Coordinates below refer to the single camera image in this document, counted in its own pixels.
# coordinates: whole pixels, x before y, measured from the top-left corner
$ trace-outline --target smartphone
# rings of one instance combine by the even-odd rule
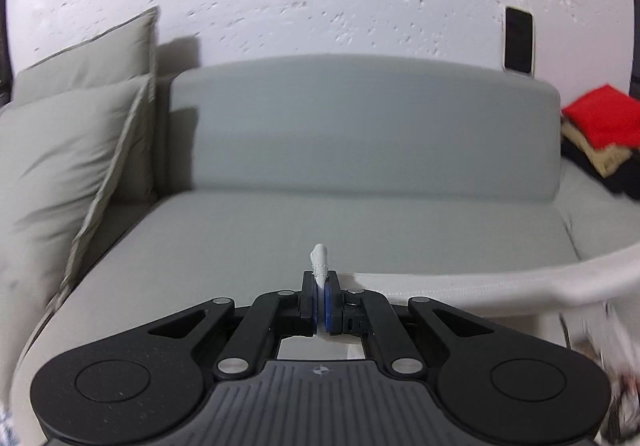
[[[506,71],[533,76],[535,36],[533,15],[516,7],[504,10],[504,58]]]

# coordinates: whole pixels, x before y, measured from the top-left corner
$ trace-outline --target sofa cushion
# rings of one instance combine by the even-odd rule
[[[522,76],[408,58],[270,58],[187,71],[171,101],[172,192],[551,200],[558,188],[558,92]]]
[[[91,40],[45,58],[15,77],[12,100],[26,104],[70,90],[112,85],[148,74],[150,86],[140,122],[135,127],[132,147],[114,194],[121,201],[148,201],[153,196],[157,18],[158,9],[149,9]]]
[[[78,270],[78,282],[125,233],[143,219],[151,206],[152,203],[148,202],[112,201],[104,209],[100,225],[96,228],[82,257],[82,264]]]
[[[139,77],[0,110],[0,404],[37,322],[74,284],[147,86]]]
[[[580,260],[591,260],[640,241],[640,203],[613,195],[573,162],[562,159],[554,200]]]
[[[12,389],[18,434],[43,437],[33,375],[58,353],[206,301],[238,305],[299,290],[322,242],[340,271],[456,274],[576,261],[549,204],[187,192],[162,201],[71,294],[33,344]]]

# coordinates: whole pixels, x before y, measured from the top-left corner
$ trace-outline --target throw pillow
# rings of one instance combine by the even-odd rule
[[[114,194],[115,200],[153,200],[156,21],[153,8],[105,33],[45,58],[15,77],[13,102],[24,105],[70,90],[101,87],[149,74],[151,82]]]
[[[596,150],[610,144],[640,148],[640,101],[611,85],[588,92],[563,108],[562,114]]]
[[[0,406],[34,327],[73,286],[122,175],[149,81],[0,110]]]

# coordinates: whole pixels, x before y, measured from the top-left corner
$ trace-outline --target circular pad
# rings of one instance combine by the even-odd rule
[[[511,360],[496,366],[491,381],[505,396],[520,401],[551,399],[566,386],[564,374],[539,360]]]
[[[124,360],[94,363],[76,378],[76,388],[87,399],[119,402],[144,392],[149,385],[149,371],[142,365]]]

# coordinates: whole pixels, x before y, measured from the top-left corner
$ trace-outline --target sofa backrest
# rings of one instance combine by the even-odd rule
[[[168,192],[548,200],[559,107],[548,84],[430,60],[311,55],[186,71],[171,88]]]

